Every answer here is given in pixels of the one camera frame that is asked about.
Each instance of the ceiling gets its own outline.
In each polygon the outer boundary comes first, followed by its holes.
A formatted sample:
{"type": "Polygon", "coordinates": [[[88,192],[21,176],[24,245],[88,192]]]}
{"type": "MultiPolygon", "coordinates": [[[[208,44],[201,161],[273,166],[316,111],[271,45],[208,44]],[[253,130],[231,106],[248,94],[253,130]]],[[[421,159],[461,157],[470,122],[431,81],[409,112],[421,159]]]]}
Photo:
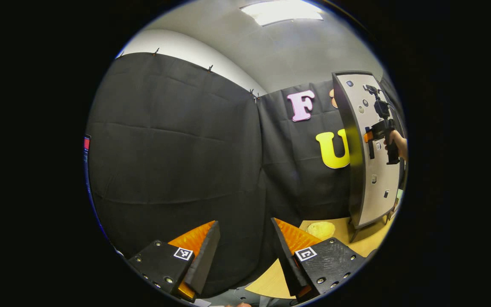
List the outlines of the ceiling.
{"type": "Polygon", "coordinates": [[[143,30],[165,29],[193,37],[232,60],[268,93],[331,80],[331,72],[383,69],[353,29],[331,12],[323,21],[258,25],[240,7],[260,0],[196,0],[175,8],[143,30]]]}

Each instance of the hand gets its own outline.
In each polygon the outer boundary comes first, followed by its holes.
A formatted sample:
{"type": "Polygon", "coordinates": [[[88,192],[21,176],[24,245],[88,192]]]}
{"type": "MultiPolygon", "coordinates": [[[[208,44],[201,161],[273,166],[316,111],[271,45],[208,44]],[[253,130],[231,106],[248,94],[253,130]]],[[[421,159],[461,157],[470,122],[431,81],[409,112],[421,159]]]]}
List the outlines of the hand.
{"type": "MultiPolygon", "coordinates": [[[[403,138],[401,136],[401,134],[399,134],[399,132],[397,132],[397,130],[393,130],[390,133],[390,144],[393,144],[393,142],[395,142],[395,145],[397,146],[397,149],[399,152],[399,157],[405,159],[405,161],[408,162],[409,161],[409,150],[407,147],[407,139],[403,138]]],[[[384,140],[384,145],[386,145],[386,147],[384,147],[384,149],[387,150],[386,140],[384,140]]]]}
{"type": "Polygon", "coordinates": [[[249,304],[246,304],[246,303],[240,303],[238,306],[236,307],[251,307],[251,305],[249,304]]]}

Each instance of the yellow sponge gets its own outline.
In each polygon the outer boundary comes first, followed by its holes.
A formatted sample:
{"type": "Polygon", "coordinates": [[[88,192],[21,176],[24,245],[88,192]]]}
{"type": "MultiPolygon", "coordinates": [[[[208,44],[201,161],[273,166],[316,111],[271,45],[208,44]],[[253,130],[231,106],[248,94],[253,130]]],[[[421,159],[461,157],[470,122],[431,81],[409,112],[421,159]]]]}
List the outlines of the yellow sponge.
{"type": "Polygon", "coordinates": [[[308,226],[306,232],[323,241],[333,237],[335,225],[329,222],[315,222],[308,226]]]}

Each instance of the ceiling light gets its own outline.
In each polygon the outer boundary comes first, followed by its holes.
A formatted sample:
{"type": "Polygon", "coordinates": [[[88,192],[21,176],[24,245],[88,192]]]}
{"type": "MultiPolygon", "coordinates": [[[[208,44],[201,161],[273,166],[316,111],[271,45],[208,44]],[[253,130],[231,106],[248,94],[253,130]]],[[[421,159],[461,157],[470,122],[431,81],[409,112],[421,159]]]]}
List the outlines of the ceiling light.
{"type": "Polygon", "coordinates": [[[259,2],[240,9],[262,26],[293,19],[323,20],[320,8],[301,0],[259,2]]]}

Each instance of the white wall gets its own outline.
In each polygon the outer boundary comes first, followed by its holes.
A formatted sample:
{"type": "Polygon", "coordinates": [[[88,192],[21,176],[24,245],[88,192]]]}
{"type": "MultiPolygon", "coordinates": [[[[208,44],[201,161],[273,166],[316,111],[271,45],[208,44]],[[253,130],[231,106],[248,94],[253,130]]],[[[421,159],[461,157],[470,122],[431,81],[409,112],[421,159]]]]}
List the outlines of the white wall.
{"type": "Polygon", "coordinates": [[[158,54],[180,58],[206,69],[213,65],[212,72],[240,85],[247,91],[253,89],[254,95],[257,95],[257,93],[265,95],[267,93],[242,68],[220,54],[219,51],[181,33],[160,29],[141,31],[129,41],[123,51],[124,54],[154,52],[159,47],[158,54]]]}

